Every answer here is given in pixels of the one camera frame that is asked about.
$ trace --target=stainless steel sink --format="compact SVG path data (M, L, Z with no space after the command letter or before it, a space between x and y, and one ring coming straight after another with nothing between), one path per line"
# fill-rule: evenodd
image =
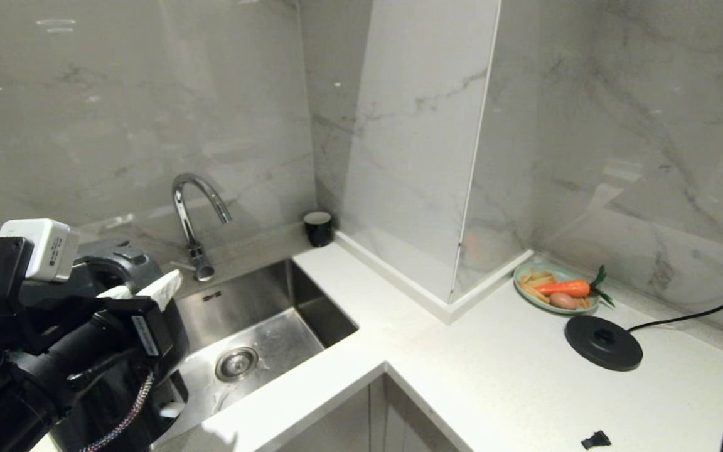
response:
M358 329L289 261L177 300L190 354L178 370L189 392L161 444Z

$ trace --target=faucet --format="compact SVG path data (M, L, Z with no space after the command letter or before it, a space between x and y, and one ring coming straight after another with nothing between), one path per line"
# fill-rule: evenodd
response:
M221 223L230 223L233 218L230 218L230 212L227 211L222 198L203 178L191 173L183 173L174 178L172 182L172 201L178 209L183 234L186 235L186 248L189 250L189 260L195 267L195 279L204 283L213 278L213 267L208 261L203 244L195 238L195 232L191 228L191 220L189 220L189 213L186 211L186 204L183 203L183 186L187 183L197 186L206 195Z

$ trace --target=green plate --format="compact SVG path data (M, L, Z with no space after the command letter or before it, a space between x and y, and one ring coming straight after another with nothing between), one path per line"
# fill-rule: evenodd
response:
M588 297L587 299L591 302L591 307L588 309L585 308L577 308L577 309L562 309L559 307L547 305L543 303L543 301L540 301L533 296L529 295L524 289L520 289L520 286L517 285L517 281L520 281L520 277L530 274L531 272L549 272L550 274L554 275L554 279L559 281L560 283L562 281L571 281L575 279L584 279L587 281L585 277L578 274L577 272L574 272L574 270L566 269L562 266L555 266L555 264L542 264L542 263L528 263L528 264L522 264L522 266L519 266L515 269L515 275L513 277L513 281L515 283L515 289L519 292L520 295L522 295L523 298L526 299L529 303L532 303L534 306L539 307L540 309L545 309L546 311L555 312L557 314L562 315L583 315L583 314L593 314L597 309L599 309L599 297Z

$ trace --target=black mug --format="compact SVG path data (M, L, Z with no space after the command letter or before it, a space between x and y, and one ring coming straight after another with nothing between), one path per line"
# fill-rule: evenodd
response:
M333 221L327 212L311 212L303 217L306 235L313 247L321 248L333 240Z

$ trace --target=sink drain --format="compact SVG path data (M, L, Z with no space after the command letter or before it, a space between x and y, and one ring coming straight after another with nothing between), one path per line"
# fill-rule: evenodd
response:
M246 377L259 362L259 355L250 347L240 347L227 352L216 363L216 377L233 383Z

